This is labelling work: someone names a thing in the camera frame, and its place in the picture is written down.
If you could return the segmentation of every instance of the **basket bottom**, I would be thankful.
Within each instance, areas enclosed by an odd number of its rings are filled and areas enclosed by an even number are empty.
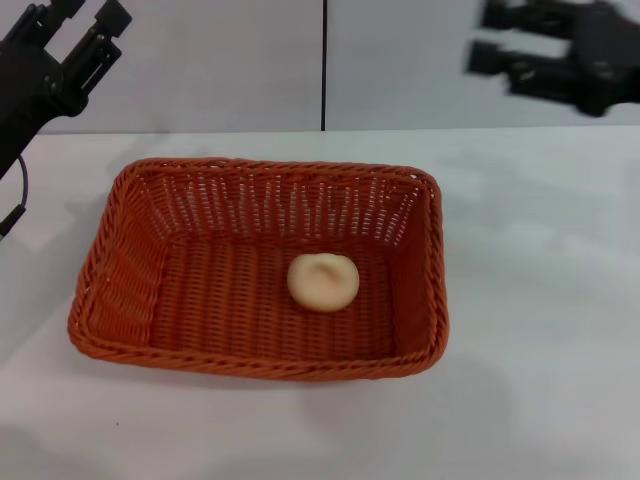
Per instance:
[[[358,296],[337,313],[307,311],[287,288],[291,261],[320,252],[348,256],[360,273]],[[386,250],[370,244],[174,242],[164,259],[150,346],[292,361],[392,357],[389,278]]]

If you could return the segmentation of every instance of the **white wall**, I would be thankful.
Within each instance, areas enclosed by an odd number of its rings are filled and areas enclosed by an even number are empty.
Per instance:
[[[614,0],[640,20],[638,0]],[[471,38],[560,54],[561,42],[474,31],[482,0],[331,2],[327,126],[334,130],[640,123],[640,106],[606,120],[507,97],[496,79],[462,74]]]
[[[2,0],[0,34],[31,3]],[[54,37],[62,60],[104,0],[88,0]],[[134,21],[124,54],[77,119],[48,131],[212,132],[320,127],[318,0],[121,0]]]
[[[30,1],[2,0],[0,34]],[[88,0],[51,50],[62,59],[104,0]],[[121,0],[124,55],[78,119],[49,132],[318,130],[322,0]],[[560,42],[474,30],[482,0],[330,0],[329,130],[638,124],[640,106],[602,120],[507,97],[463,74],[473,38],[559,54]],[[640,20],[640,2],[621,0]]]

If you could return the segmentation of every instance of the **white tabletop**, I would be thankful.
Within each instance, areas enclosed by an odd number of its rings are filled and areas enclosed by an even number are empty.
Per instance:
[[[0,243],[3,480],[640,478],[640,128],[44,136]],[[67,338],[106,194],[148,156],[408,164],[444,192],[432,370],[306,386],[112,365]],[[7,212],[19,169],[0,183]]]

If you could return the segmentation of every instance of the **basket rim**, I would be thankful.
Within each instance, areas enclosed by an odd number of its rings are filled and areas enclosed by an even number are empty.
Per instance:
[[[92,244],[87,260],[80,272],[76,295],[72,304],[68,331],[72,343],[82,353],[93,358],[105,358],[117,363],[135,364],[141,366],[158,366],[164,368],[167,362],[175,362],[181,365],[182,370],[211,371],[219,374],[238,374],[242,370],[243,376],[254,376],[263,378],[257,372],[269,372],[270,377],[282,379],[308,380],[311,373],[315,373],[320,380],[330,380],[340,372],[339,378],[335,379],[355,379],[355,378],[382,378],[390,376],[405,376],[426,370],[435,364],[443,355],[448,342],[449,319],[446,306],[446,288],[442,279],[442,308],[436,309],[438,318],[433,319],[433,332],[430,335],[432,341],[427,348],[411,352],[405,355],[382,357],[373,360],[340,360],[340,361],[308,361],[308,360],[283,360],[269,358],[246,358],[234,355],[199,353],[190,351],[171,351],[148,346],[135,346],[102,339],[91,332],[88,327],[88,319],[91,313],[80,315],[80,311],[93,310],[96,297],[101,285],[100,277],[106,274],[105,265],[108,264],[109,252],[106,248],[109,241],[118,234],[118,225],[121,224],[124,214],[124,202],[129,187],[140,174],[154,172],[167,173],[181,172],[202,174],[209,169],[216,170],[216,176],[236,175],[240,172],[251,171],[256,174],[287,174],[295,170],[300,174],[300,168],[313,168],[309,175],[327,178],[328,181],[339,180],[340,178],[351,179],[353,177],[373,176],[385,179],[392,179],[409,183],[417,188],[429,190],[430,194],[425,195],[425,202],[429,207],[428,215],[438,215],[441,210],[441,192],[436,180],[428,173],[407,166],[391,166],[383,164],[366,163],[331,163],[331,162],[279,162],[279,161],[256,161],[247,159],[230,159],[224,157],[207,158],[171,158],[152,157],[138,160],[125,167],[114,180],[113,188],[107,201],[107,208],[100,222],[96,239]],[[428,225],[429,236],[433,232]],[[432,261],[428,262],[433,269]],[[435,285],[429,284],[428,288],[433,289]],[[383,375],[376,375],[376,371],[385,368]],[[255,374],[247,374],[247,368]]]

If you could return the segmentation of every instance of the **wicker basket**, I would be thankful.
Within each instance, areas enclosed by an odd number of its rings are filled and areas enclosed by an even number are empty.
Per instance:
[[[287,290],[302,253],[349,256],[333,314]],[[69,318],[86,355],[247,377],[334,381],[432,366],[448,338],[441,197],[408,167],[149,159],[116,179]]]

